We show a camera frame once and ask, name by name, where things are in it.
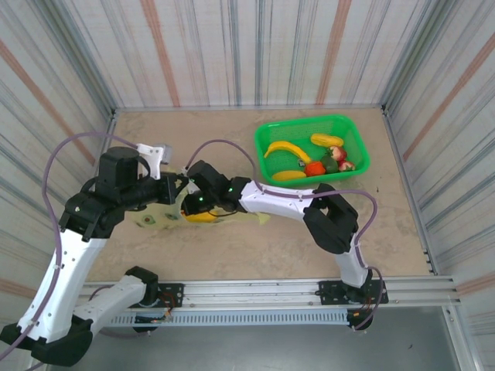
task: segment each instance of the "beige surface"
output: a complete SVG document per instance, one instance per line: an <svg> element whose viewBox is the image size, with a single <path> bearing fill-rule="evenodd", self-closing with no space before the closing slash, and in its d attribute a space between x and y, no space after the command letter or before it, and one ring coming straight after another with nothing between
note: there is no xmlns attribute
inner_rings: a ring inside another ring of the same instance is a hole
<svg viewBox="0 0 495 371"><path fill-rule="evenodd" d="M362 239L366 262L387 276L428 274L378 109L127 113L120 116L116 134L135 143L172 145L172 166L181 168L206 140L235 141L255 157L253 134L259 125L331 113L354 120L371 157L365 174L333 184L337 189L365 189L377 197L378 216ZM251 177L248 161L227 145L211 145L199 158L227 177ZM364 225L370 202L362 196L346 198ZM303 223L278 216L263 226L252 220L173 230L147 230L126 220L115 229L89 279L117 281L136 264L170 280L339 276L333 256L316 246Z"/></svg>

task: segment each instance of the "cable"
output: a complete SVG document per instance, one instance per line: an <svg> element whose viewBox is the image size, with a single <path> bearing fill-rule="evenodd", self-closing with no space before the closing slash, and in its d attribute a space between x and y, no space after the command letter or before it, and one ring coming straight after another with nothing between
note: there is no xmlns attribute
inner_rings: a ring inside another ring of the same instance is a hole
<svg viewBox="0 0 495 371"><path fill-rule="evenodd" d="M211 213L210 211L207 211L207 213L209 213L211 216L216 216L217 218L222 218L222 217L224 217L224 216L231 216L231 215L235 215L235 214L237 214L237 210L235 210L235 211L234 211L234 212L232 212L232 213L222 214L222 215L213 214L213 213Z"/></svg>
<svg viewBox="0 0 495 371"><path fill-rule="evenodd" d="M59 226L58 226L58 220L56 218L55 211L53 210L52 204L50 203L50 199L48 198L48 175L50 173L50 169L52 167L53 161L55 160L56 155L60 152L60 150L67 144L72 141L75 141L78 138L82 137L103 137L103 138L111 138L114 139L115 141L119 141L125 145L128 145L129 147L132 147L136 149L138 146L131 143L130 141L126 141L123 138L119 138L116 135L112 134L107 134L107 133L100 133L97 131L92 131L92 132L87 132L87 133L80 133L80 134L75 134L71 137L68 137L64 141L60 142L51 155L48 158L48 162L46 163L45 171L43 173L43 182L41 185L41 196L43 197L43 202L46 205L46 209L49 214L50 221L52 223L52 228L53 228L53 233L55 234L55 266L60 267L62 263L62 241L60 239L60 231L59 231ZM42 299L41 303L39 304L38 310L35 312L34 316L32 317L31 320L31 325L26 327L26 329L22 332L22 334L2 353L0 354L0 361L5 359L6 356L8 356L17 346L26 338L26 336L29 334L29 332L32 330L36 322L38 321L39 317L43 313L43 310L46 307L46 304L50 300L53 291L55 290L56 283L59 279L60 275L60 269L55 269L53 272L52 280L49 283L48 291L45 294L45 297Z"/></svg>
<svg viewBox="0 0 495 371"><path fill-rule="evenodd" d="M240 145L238 145L237 143L234 143L232 141L228 141L227 139L212 139L209 141L205 141L200 147L198 147L197 150L195 150L195 152L191 156L189 162L187 162L186 169L188 169L191 166L191 164L193 163L194 158L197 156L197 154L203 148L205 148L207 145L210 145L212 143L225 143L227 145L231 145L231 146L237 148L244 156L246 156L246 158L249 160L249 162L251 163L251 166L253 168L254 184L258 187L258 189L260 191L266 193L267 195L272 195L272 196L277 196L277 197L285 197L288 199L316 199L319 197L335 196L335 195L343 195L343 194L351 194L352 193L352 194L365 196L371 201L371 203L373 204L373 212L371 213L370 219L364 224L363 228L361 228L361 230L357 233L356 239L354 240L355 244L356 244L356 255L357 255L357 259L359 260L360 266L364 269L371 269L373 271L376 271L378 274L378 277L380 278L380 293L378 294L377 304L375 304L375 306L373 307L373 310L371 311L370 315L368 315L359 325L355 326L354 330L358 330L359 328L366 325L373 318L374 314L378 310L378 305L381 302L381 298L383 296L383 289L384 289L384 279L381 275L381 272L378 270L378 268L368 266L363 262L363 258L361 257L361 252L360 252L360 248L359 248L360 238L363 236L363 233L366 232L366 230L370 227L370 225L374 221L374 218L377 216L377 211L378 211L377 200L370 193L368 193L366 191L362 191L360 189L340 189L340 190L327 191L327 192L321 192L321 193L313 193L311 195L300 195L300 196L289 195L286 193L280 193L280 192L271 191L269 189L264 189L263 186L261 185L261 183L258 181L258 171L257 171L257 167L256 167L256 164L254 163L253 158Z"/></svg>

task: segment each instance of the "black bracket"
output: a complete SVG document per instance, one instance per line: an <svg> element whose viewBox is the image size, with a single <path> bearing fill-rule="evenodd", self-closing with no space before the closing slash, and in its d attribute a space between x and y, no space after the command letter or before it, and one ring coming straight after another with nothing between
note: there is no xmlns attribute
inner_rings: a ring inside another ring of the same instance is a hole
<svg viewBox="0 0 495 371"><path fill-rule="evenodd" d="M158 298L151 306L145 306L145 308L181 308L183 306L184 299L184 284L158 284ZM131 308L143 308L143 305L132 305ZM152 323L155 320L162 318L153 318L138 316L135 317L135 323ZM148 332L155 331L158 327L133 327L136 332Z"/></svg>
<svg viewBox="0 0 495 371"><path fill-rule="evenodd" d="M377 304L378 294L380 292L380 281L372 280L370 273L364 285L361 288L353 288L342 281L320 281L318 291L315 295L319 296L321 305L367 305ZM380 304L388 303L387 287L383 287Z"/></svg>

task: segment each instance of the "yellow banana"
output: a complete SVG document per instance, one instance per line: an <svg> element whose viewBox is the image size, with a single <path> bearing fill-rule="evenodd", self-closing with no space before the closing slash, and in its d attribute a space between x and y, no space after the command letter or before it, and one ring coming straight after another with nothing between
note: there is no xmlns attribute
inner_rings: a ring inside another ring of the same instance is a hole
<svg viewBox="0 0 495 371"><path fill-rule="evenodd" d="M190 223L211 223L217 219L217 212L211 211L210 213L200 213L193 215L184 215L183 217Z"/></svg>
<svg viewBox="0 0 495 371"><path fill-rule="evenodd" d="M285 170L284 172L277 172L271 176L273 180L278 180L279 182L305 177L306 174L304 172L300 172L299 170Z"/></svg>
<svg viewBox="0 0 495 371"><path fill-rule="evenodd" d="M289 151L293 155L296 155L297 157L302 159L305 164L309 164L310 162L312 162L312 159L306 154L306 152L289 141L274 141L273 143L271 143L265 153L265 158L267 158L268 155L270 155L274 151Z"/></svg>

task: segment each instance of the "green plastic basket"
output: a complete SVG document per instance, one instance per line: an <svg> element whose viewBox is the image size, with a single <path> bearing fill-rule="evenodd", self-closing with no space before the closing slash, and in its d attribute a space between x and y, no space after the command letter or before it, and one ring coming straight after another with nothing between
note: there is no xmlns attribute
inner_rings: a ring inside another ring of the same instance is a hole
<svg viewBox="0 0 495 371"><path fill-rule="evenodd" d="M298 158L288 151L272 152L264 157L268 146L274 141L290 141L299 146L309 157L319 161L326 153L324 147L314 145L310 138L312 134L323 133L335 135L344 140L347 159L353 162L356 170L311 176L308 178L277 181L271 176L284 170L300 170ZM254 144L258 153L261 174L274 186L292 187L316 182L335 182L351 176L363 174L370 167L370 156L353 121L342 114L328 116L306 117L297 120L270 122L260 126L254 133Z"/></svg>

